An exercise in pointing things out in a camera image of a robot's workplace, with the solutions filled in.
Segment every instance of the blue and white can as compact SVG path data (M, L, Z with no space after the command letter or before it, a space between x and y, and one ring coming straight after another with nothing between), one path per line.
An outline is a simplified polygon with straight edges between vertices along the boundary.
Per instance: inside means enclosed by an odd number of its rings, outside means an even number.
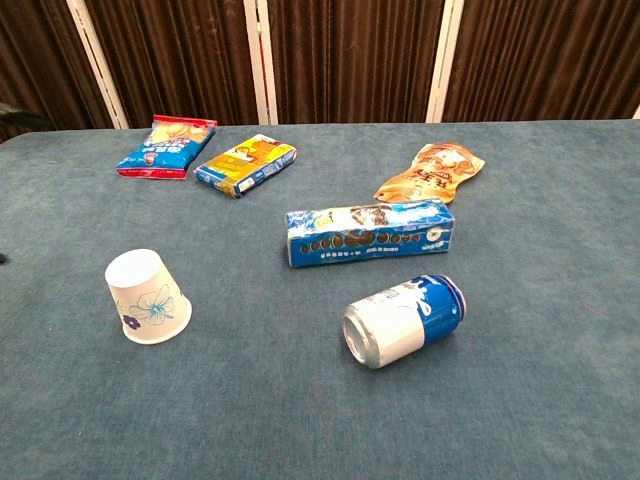
M358 362L380 368L451 332L467 305L444 275L421 275L352 303L342 330Z

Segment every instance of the paper cup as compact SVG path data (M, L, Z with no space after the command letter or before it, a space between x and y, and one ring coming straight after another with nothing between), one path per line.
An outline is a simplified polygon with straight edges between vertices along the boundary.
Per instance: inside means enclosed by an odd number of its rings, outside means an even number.
M123 253L109 264L104 278L129 340L164 342L189 323L191 302L153 250Z

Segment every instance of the crumpled packaging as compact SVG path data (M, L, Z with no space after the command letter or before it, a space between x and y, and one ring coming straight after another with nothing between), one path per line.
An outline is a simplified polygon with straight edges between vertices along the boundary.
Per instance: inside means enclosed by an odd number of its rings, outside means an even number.
M413 158L409 170L390 178L373 194L383 202L412 202L439 198L450 203L460 183L484 166L459 143L428 143Z

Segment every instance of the brown curtain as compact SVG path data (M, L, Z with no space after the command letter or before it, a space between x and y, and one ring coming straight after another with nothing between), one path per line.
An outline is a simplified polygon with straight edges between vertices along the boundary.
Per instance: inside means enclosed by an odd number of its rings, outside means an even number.
M640 0L466 0L443 121L630 118Z
M268 0L280 123L424 122L444 0Z
M57 129L113 127L65 0L0 0L0 102Z
M131 127L258 122L242 0L86 0Z

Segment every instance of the orange snack wrapper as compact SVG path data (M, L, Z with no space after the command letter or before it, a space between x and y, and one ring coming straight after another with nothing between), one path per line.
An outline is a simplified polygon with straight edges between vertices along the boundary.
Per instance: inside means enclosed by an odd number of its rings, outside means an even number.
M409 170L384 182L373 197L383 202L413 202L439 198L450 203L460 183L484 166L459 143L428 143L413 158Z

